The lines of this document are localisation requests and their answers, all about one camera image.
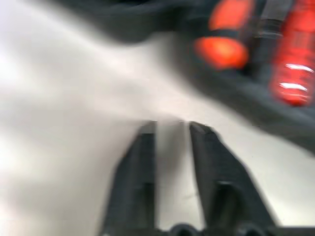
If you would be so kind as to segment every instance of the screwdriver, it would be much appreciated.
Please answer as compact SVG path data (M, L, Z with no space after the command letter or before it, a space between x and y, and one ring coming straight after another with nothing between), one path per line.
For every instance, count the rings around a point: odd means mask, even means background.
M291 106L311 103L315 83L315 1L297 0L274 58L272 94Z
M204 36L194 48L215 69L241 69L249 60L254 28L265 0L212 0L204 8L209 16Z

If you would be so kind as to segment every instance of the white surface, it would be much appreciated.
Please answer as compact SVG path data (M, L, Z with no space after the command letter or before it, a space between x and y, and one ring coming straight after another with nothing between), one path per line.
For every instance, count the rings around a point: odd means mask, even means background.
M279 224L315 225L314 157L191 88L171 63L174 43L122 45L59 7L0 1L1 236L93 236L113 168L146 119L167 124L165 137L178 135L172 120L214 127ZM189 145L171 168L164 151L179 141L159 139L158 224L200 228Z

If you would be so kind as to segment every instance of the white table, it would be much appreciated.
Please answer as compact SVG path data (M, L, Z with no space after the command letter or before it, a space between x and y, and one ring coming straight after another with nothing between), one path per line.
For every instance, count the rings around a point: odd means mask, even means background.
M192 88L171 59L174 43L167 33L123 45L60 7L0 1L0 235L93 236L114 167L149 119L161 131L162 229L203 224L187 130L172 138L178 120L220 133L279 224L315 225L314 156ZM172 166L165 150L180 142Z

